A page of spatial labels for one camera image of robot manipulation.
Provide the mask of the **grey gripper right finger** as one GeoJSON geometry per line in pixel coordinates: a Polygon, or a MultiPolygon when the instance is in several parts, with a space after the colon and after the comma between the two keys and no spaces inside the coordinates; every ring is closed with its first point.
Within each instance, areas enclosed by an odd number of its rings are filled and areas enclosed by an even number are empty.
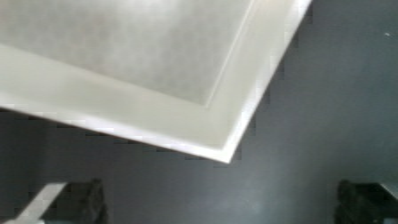
{"type": "Polygon", "coordinates": [[[340,181],[334,224],[398,224],[398,197],[381,183],[340,181]]]}

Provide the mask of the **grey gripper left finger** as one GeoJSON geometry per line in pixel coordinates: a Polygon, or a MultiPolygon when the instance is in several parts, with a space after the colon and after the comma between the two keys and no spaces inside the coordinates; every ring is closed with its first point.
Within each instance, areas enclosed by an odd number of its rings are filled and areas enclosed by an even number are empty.
{"type": "Polygon", "coordinates": [[[48,183],[20,214],[0,224],[109,224],[102,180],[48,183]]]}

